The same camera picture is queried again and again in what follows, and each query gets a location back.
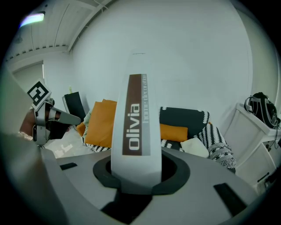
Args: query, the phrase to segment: ceiling beam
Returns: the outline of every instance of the ceiling beam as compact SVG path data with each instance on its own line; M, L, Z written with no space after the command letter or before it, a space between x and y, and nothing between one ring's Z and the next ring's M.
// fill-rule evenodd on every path
M97 6L99 6L98 3L96 3L94 0L67 0L69 3L76 4L83 8L88 8L90 10L95 10Z
M94 15L101 10L101 8L103 7L103 5L107 5L109 2L111 2L112 0L104 0L102 1L102 5L98 5L95 10L93 10L89 16L83 21L83 23L80 25L80 27L77 29L75 35L73 36L69 46L68 46L68 51L71 50L73 44L75 43L76 39L78 38L79 34L81 33L81 31L83 30L83 28L87 25L87 23L94 17Z
M11 72L15 72L20 68L43 61L44 57L48 53L67 52L67 51L68 51L68 46L48 47L48 48L37 49L34 51L29 51L10 59L7 62L7 67L11 70Z

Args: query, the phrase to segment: black cushion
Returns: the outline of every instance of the black cushion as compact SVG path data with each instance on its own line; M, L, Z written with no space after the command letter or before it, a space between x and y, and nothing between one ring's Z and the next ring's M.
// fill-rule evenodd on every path
M180 109L161 107L159 110L159 121L162 124L187 127L187 138L191 139L197 135L208 124L209 112L193 109Z

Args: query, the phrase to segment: white pillow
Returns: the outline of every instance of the white pillow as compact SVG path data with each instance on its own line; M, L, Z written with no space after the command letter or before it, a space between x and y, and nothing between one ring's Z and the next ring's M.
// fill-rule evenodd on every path
M198 138L192 138L185 142L181 142L180 144L181 144L181 148L186 153L204 157L204 158L209 157L208 150Z

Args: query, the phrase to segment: brown label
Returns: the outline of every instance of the brown label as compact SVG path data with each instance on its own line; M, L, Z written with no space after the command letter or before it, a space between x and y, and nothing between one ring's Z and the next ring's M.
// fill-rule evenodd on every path
M123 155L142 155L141 79L141 74L133 74L129 76L123 132Z

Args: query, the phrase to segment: white floor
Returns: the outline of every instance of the white floor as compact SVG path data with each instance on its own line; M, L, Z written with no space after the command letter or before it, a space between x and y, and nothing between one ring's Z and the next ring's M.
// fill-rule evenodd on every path
M79 133L71 128L62 139L50 140L45 148L54 152L56 158L80 156L93 153L87 146L83 146Z

